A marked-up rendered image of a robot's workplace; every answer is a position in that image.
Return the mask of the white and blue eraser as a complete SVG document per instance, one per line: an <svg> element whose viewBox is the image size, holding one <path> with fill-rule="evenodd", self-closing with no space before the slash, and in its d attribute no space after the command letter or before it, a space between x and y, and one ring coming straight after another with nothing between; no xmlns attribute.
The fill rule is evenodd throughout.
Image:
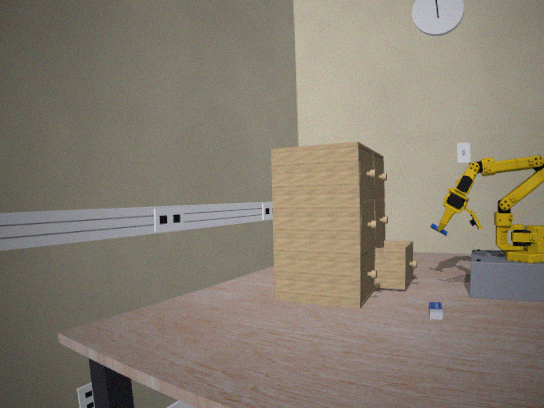
<svg viewBox="0 0 544 408"><path fill-rule="evenodd" d="M443 320L443 310L441 302L429 302L429 318Z"/></svg>

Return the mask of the wooden chest of drawers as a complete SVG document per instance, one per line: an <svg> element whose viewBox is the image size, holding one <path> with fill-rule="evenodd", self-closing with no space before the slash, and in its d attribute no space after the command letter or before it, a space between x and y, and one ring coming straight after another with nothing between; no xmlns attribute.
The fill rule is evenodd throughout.
<svg viewBox="0 0 544 408"><path fill-rule="evenodd" d="M275 300L360 309L359 142L271 149ZM374 246L374 247L373 247Z"/></svg>

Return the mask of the blue battery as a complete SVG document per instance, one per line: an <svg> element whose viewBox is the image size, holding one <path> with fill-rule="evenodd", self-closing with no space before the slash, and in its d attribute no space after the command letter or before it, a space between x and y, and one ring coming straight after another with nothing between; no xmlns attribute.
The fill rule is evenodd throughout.
<svg viewBox="0 0 544 408"><path fill-rule="evenodd" d="M438 226L436 226L435 224L432 224L431 225L431 228L435 229L436 231L438 231ZM445 231L444 229L442 231L438 231L440 233L442 233L443 235L447 236L449 232Z"/></svg>

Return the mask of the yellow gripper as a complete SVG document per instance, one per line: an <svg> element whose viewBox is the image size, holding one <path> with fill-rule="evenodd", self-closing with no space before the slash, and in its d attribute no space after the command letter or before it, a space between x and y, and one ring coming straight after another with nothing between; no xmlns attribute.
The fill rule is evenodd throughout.
<svg viewBox="0 0 544 408"><path fill-rule="evenodd" d="M477 220L477 217L474 214L474 212L467 209L467 205L468 205L467 203L469 201L469 198L467 198L464 194L460 193L459 191L454 191L453 188L448 189L448 191L449 191L449 193L447 193L446 197L444 198L444 203L443 203L443 206L446 207L446 210L445 210L444 215L443 215L443 217L442 217L442 219L440 221L438 231L442 231L444 229L444 227L447 225L448 221L451 219L451 217L454 215L454 213L459 214L463 209L472 214L471 215L472 220L470 220L471 225L474 226L474 225L476 225L476 222L477 222L478 225L476 225L476 226L477 226L478 230L479 230L479 228L482 229L482 227L481 227L479 221ZM473 217L474 217L475 220L473 219Z"/></svg>

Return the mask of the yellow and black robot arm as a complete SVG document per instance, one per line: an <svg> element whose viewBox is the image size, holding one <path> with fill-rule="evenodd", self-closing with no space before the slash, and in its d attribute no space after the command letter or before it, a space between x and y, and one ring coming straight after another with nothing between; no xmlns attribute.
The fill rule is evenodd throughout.
<svg viewBox="0 0 544 408"><path fill-rule="evenodd" d="M482 176L495 175L496 173L510 172L514 169L527 170L534 169L536 172L528 179L522 182L519 186L513 189L505 197L498 201L498 213L496 214L496 245L502 251L505 251L507 261L518 261L528 263L544 262L544 226L525 226L522 224L512 224L513 214L510 208L522 200L525 196L531 193L535 188L544 182L544 159L540 155L495 161L494 158L484 158L478 162L471 162L460 180L457 180L457 185L454 191L459 191L465 195L471 189L477 173L482 173ZM515 170L515 171L519 171ZM503 172L498 172L503 171ZM476 173L476 175L473 173ZM469 178L469 176L471 178ZM459 181L459 182L458 182ZM524 184L523 184L524 183ZM518 188L519 187L519 188ZM509 195L510 194L510 195ZM509 196L508 196L509 195ZM507 197L508 196L508 197ZM506 198L507 197L507 198ZM508 231L511 232L511 241L513 245L508 244ZM527 250L526 250L527 246ZM515 250L515 251L511 251ZM508 253L508 255L507 255Z"/></svg>

